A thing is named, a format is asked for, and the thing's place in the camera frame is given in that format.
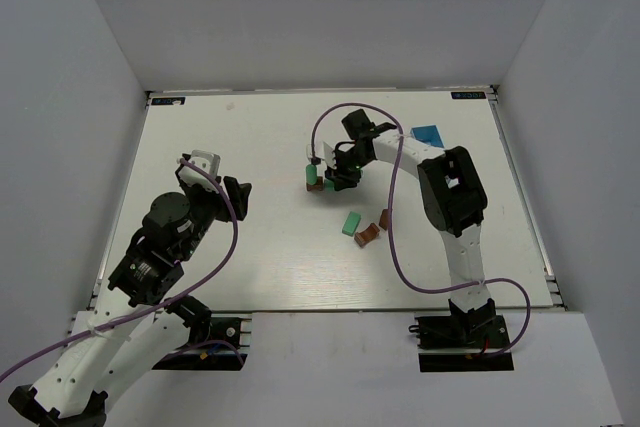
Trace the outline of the brown cube block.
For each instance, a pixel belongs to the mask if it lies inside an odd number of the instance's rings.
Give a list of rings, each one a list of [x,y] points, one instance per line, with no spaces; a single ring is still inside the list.
[[[320,179],[315,184],[306,184],[306,190],[308,192],[323,191],[324,190],[324,181],[322,179]]]

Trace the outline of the green small block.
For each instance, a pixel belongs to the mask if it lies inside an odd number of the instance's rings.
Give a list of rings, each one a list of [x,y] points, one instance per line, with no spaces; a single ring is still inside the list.
[[[310,163],[305,167],[305,179],[307,185],[315,185],[318,182],[317,166]]]

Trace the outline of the green long block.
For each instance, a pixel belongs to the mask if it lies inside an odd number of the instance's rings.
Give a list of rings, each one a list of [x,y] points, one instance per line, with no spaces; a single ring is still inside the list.
[[[341,232],[344,235],[353,237],[357,231],[357,228],[360,224],[361,221],[361,215],[359,213],[353,212],[351,211],[345,221],[344,224],[342,226]]]

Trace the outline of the blue plastic box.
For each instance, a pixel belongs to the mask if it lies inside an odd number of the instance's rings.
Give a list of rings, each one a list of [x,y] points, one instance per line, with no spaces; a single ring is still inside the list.
[[[435,124],[412,127],[410,135],[412,138],[424,144],[441,149],[445,148],[439,129]]]

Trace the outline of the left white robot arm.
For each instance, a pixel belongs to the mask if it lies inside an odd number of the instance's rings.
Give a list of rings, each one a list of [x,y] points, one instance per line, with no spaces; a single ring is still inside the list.
[[[8,402],[36,426],[102,426],[119,397],[156,363],[185,351],[227,351],[238,361],[237,317],[216,317],[193,296],[169,296],[215,221],[237,224],[252,186],[234,177],[178,169],[180,186],[154,199],[98,296],[85,331],[41,378]]]

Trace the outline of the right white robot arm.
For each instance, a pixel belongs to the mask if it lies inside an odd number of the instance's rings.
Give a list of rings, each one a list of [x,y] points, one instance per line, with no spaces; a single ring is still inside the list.
[[[463,147],[446,150],[401,132],[394,122],[377,125],[364,110],[342,119],[349,148],[324,145],[325,176],[334,188],[354,188],[362,169],[373,161],[402,170],[420,185],[424,211],[440,233],[451,286],[449,315],[443,335],[462,346],[480,337],[480,329],[495,318],[495,303],[485,284],[480,248],[481,224],[488,200],[469,152]]]

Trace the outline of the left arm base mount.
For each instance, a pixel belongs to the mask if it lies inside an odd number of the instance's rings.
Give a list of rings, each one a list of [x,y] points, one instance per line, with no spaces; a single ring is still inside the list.
[[[239,372],[249,355],[251,314],[214,314],[210,327],[157,362],[155,371]]]

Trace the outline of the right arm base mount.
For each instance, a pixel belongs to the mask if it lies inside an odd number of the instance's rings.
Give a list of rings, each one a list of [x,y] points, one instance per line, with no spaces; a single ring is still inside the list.
[[[421,316],[408,327],[417,338],[421,373],[507,372],[514,370],[510,352],[496,355],[510,344],[505,319],[494,320],[463,337],[453,329],[452,316]]]

